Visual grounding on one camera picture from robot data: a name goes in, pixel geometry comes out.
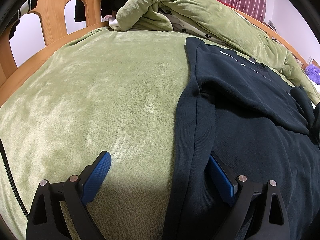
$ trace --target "black cable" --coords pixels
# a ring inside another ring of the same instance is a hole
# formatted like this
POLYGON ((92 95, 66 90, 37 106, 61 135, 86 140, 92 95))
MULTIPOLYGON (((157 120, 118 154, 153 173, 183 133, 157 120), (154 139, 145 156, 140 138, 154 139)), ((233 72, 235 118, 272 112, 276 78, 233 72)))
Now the black cable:
POLYGON ((13 177, 12 177, 12 174, 11 174, 11 171, 10 171, 10 167, 9 167, 9 163, 8 163, 8 159, 7 159, 7 156, 5 154, 5 150, 4 150, 4 147, 3 147, 3 144, 2 144, 2 141, 1 141, 1 138, 0 138, 0 152, 1 152, 1 157, 2 157, 2 160, 3 160, 3 164, 4 164, 4 167, 5 167, 5 171, 7 172, 7 175, 8 175, 8 179, 9 179, 9 182, 10 182, 10 185, 11 185, 11 188, 13 190, 13 193, 18 201, 18 204, 22 210, 22 212, 24 213, 24 215, 26 216, 26 218, 28 219, 29 217, 29 214, 28 214, 28 211, 26 210, 21 198, 20 198, 20 195, 18 193, 18 190, 17 190, 17 187, 16 187, 16 184, 14 183, 14 180, 13 180, 13 177))

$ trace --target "white wall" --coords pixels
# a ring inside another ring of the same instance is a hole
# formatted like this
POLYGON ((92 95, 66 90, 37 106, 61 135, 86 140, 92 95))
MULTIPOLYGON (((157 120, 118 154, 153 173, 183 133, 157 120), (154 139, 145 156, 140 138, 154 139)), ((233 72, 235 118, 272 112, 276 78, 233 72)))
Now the white wall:
MULTIPOLYGON (((85 27, 84 21, 75 22, 75 5, 76 0, 71 0, 66 4, 64 9, 68 34, 85 27)), ((45 47, 40 19, 36 14, 25 14, 20 18, 17 31, 12 39, 10 39, 10 46, 18 67, 45 47)))
POLYGON ((305 61, 311 56, 320 63, 320 44, 307 22, 289 0, 267 0, 267 9, 268 17, 271 16, 278 33, 300 53, 305 61))

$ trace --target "wooden headboard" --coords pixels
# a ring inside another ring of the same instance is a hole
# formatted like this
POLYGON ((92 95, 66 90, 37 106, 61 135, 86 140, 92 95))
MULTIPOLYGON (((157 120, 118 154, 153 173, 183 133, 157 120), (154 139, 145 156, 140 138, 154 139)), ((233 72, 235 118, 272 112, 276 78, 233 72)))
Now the wooden headboard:
MULTIPOLYGON (((100 2, 101 0, 81 0, 84 3, 86 15, 86 28, 67 34, 64 18, 65 5, 70 0, 38 0, 37 6, 29 13, 35 13, 40 18, 45 48, 33 55, 19 68, 12 55, 9 33, 10 27, 0 37, 0 106, 30 77, 42 64, 60 47, 66 43, 80 38, 87 32, 108 25, 101 22, 100 2)), ((252 24, 264 30, 270 38, 275 37, 295 57, 302 62, 302 68, 307 66, 300 54, 286 42, 278 33, 259 22, 258 20, 237 11, 252 24)))

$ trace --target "purple fluffy object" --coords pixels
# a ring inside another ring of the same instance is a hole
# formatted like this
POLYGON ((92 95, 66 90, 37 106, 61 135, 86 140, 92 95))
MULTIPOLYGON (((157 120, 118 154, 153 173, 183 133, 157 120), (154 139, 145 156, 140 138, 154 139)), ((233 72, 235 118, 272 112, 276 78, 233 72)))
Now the purple fluffy object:
POLYGON ((320 85, 320 68, 313 64, 310 64, 304 71, 313 82, 320 85))

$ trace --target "blue textured pad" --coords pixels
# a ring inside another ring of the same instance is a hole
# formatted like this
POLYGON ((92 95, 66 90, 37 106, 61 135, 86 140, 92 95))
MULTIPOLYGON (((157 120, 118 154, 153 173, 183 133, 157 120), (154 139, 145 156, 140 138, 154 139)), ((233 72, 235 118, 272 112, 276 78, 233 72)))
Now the blue textured pad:
POLYGON ((97 194, 104 178, 106 177, 111 166, 111 155, 106 152, 102 157, 98 165, 90 174, 86 183, 83 185, 81 201, 85 206, 88 202, 91 202, 97 194))
POLYGON ((233 186, 228 180, 223 170, 220 168, 219 164, 211 155, 207 165, 207 169, 222 200, 228 203, 230 207, 232 207, 236 202, 233 186))

